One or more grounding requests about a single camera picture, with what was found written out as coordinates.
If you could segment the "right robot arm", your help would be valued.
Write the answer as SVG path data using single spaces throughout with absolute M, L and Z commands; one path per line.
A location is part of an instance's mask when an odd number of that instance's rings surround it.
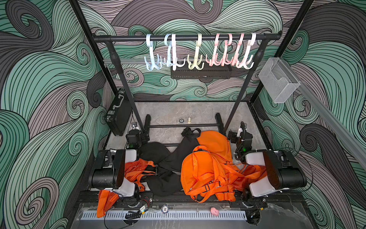
M 278 191 L 304 188 L 307 177 L 293 154 L 285 149 L 252 149 L 253 135 L 241 122 L 237 132 L 229 131 L 227 139 L 236 145 L 235 160 L 245 165 L 244 172 L 259 174 L 249 178 L 244 186 L 243 199 L 268 196 Z

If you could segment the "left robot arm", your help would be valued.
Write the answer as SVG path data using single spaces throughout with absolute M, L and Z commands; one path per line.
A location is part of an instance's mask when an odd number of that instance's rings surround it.
M 133 122 L 126 139 L 129 144 L 125 149 L 109 149 L 98 152 L 89 176 L 89 186 L 100 190 L 102 194 L 116 195 L 130 201 L 139 201 L 140 192 L 145 191 L 141 179 L 155 172 L 151 161 L 141 159 L 140 147 L 143 133 L 139 125 Z

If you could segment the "orange backpack bag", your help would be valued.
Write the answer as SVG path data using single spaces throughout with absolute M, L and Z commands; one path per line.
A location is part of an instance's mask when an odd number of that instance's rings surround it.
M 236 200 L 233 182 L 243 177 L 233 162 L 211 153 L 205 146 L 197 146 L 182 163 L 181 184 L 186 195 L 203 203 L 211 196 L 219 201 Z

